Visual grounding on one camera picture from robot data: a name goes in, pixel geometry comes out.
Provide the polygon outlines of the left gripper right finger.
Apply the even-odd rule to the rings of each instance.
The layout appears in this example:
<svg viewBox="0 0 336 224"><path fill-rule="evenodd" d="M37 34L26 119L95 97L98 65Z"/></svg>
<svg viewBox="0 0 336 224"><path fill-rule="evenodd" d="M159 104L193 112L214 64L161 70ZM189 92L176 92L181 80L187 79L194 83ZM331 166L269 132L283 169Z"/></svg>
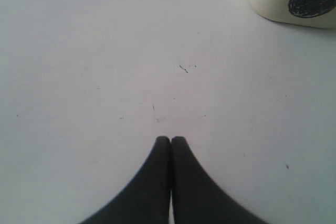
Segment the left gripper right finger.
<svg viewBox="0 0 336 224"><path fill-rule="evenodd" d="M211 179L184 137L174 137L171 148L175 223L265 223Z"/></svg>

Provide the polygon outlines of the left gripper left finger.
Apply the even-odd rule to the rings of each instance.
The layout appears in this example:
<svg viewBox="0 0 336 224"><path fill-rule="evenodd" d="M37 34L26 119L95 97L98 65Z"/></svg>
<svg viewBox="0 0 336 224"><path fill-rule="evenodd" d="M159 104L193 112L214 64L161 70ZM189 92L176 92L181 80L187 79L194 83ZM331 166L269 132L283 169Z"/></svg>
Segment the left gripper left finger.
<svg viewBox="0 0 336 224"><path fill-rule="evenodd" d="M131 181L83 223L169 223L170 154L169 138L157 137L147 159Z"/></svg>

